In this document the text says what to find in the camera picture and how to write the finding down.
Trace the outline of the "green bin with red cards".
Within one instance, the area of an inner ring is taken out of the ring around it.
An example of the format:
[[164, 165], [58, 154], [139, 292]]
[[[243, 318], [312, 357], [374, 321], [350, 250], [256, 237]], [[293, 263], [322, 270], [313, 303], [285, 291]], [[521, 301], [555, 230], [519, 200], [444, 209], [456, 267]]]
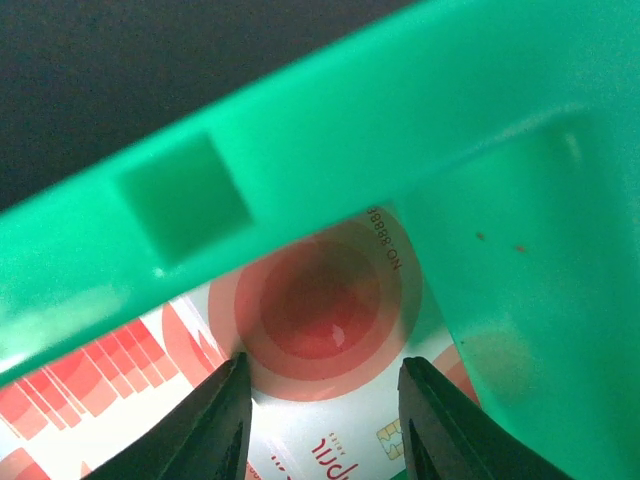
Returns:
[[639, 475], [639, 5], [424, 1], [1, 216], [1, 391], [395, 208], [474, 389], [567, 479]]

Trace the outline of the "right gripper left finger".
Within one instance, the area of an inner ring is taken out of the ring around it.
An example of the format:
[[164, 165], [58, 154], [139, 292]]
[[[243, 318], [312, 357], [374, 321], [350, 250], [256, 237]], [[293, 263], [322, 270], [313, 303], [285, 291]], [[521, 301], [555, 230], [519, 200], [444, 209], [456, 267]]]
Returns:
[[243, 479], [252, 419], [244, 353], [225, 361], [149, 432], [89, 479]]

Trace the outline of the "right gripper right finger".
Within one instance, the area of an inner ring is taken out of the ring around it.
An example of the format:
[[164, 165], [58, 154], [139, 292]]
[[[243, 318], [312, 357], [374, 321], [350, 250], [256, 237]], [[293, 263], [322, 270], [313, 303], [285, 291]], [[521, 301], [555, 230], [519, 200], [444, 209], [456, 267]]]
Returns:
[[398, 379], [410, 479], [567, 479], [505, 431], [422, 357], [403, 360]]

